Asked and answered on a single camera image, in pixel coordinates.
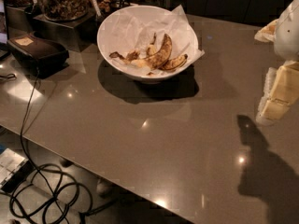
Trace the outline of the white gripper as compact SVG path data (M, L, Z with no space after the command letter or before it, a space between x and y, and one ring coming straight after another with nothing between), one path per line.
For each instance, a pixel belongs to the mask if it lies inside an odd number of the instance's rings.
M299 99L299 0L292 0L278 20L269 22L254 36L261 42L273 42L274 51L286 61L279 69L270 67L265 76L263 97L256 121L272 125L283 118Z

